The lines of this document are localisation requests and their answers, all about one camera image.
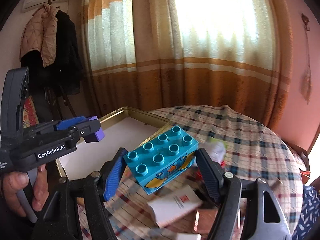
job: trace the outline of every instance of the lego stud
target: lego stud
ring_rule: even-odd
[[[146,176],[148,174],[148,168],[144,164],[139,164],[136,167],[136,172],[137,172],[138,176]]]
[[[160,143],[160,144],[165,144],[165,143],[168,142],[168,136],[167,136],[165,133],[160,134],[160,135],[158,136],[158,140],[159,140],[159,143]]]
[[[172,144],[169,146],[170,155],[177,155],[179,153],[179,146],[177,144]]]
[[[173,136],[177,136],[177,135],[180,135],[181,128],[178,126],[174,126],[171,128],[171,131],[172,131]]]
[[[190,145],[192,143],[192,137],[190,135],[185,135],[182,138],[183,145]]]
[[[160,153],[158,153],[155,156],[153,156],[152,160],[153,160],[153,163],[156,166],[161,166],[162,164],[164,164],[164,157]]]
[[[145,143],[143,145],[143,149],[145,149],[147,152],[152,152],[153,151],[153,144],[148,142],[148,143]]]
[[[129,152],[127,154],[127,157],[128,157],[128,161],[131,163],[133,163],[139,159],[139,156],[136,151]]]

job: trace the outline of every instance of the table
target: table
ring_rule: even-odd
[[[300,171],[285,143],[269,128],[228,106],[175,106],[152,111],[170,119],[171,125],[179,125],[199,142],[208,136],[227,142],[224,161],[226,170],[240,179],[255,180],[263,177],[269,184],[278,178],[282,185],[275,190],[292,233],[297,226],[302,208],[302,181]],[[111,224],[118,239],[171,239],[172,232],[191,232],[193,214],[169,225],[157,228],[145,203],[166,195],[188,184],[198,188],[194,170],[189,168],[176,179],[147,195],[135,183],[130,171],[126,170],[116,195],[105,207],[112,214]],[[78,206],[84,240],[91,239],[85,217],[85,209]]]

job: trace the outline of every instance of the gray handle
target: gray handle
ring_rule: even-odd
[[[28,171],[27,173],[29,176],[31,186],[33,187],[36,182],[37,175],[38,175],[38,168],[34,168],[33,170]],[[21,189],[17,192],[17,197],[18,197],[18,200],[20,201],[20,204],[21,204],[23,210],[27,214],[28,219],[32,223],[36,223],[38,218],[37,218],[34,210],[32,209],[23,189]]]

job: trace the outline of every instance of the hanging decoration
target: hanging decoration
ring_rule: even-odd
[[[308,58],[308,68],[305,71],[305,74],[303,76],[302,80],[302,86],[301,86],[301,93],[304,97],[304,99],[307,101],[307,104],[309,105],[310,96],[311,96],[311,90],[312,90],[312,83],[311,83],[311,67],[310,67],[310,51],[309,51],[309,40],[308,40],[308,33],[310,31],[310,28],[308,27],[309,18],[305,16],[304,14],[301,15],[302,21],[303,21],[303,29],[306,35],[307,40],[307,58]]]

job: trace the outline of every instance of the orange star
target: orange star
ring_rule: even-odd
[[[174,171],[176,168],[177,168],[176,165],[172,165],[172,166],[170,167],[170,169],[168,169],[168,172]]]

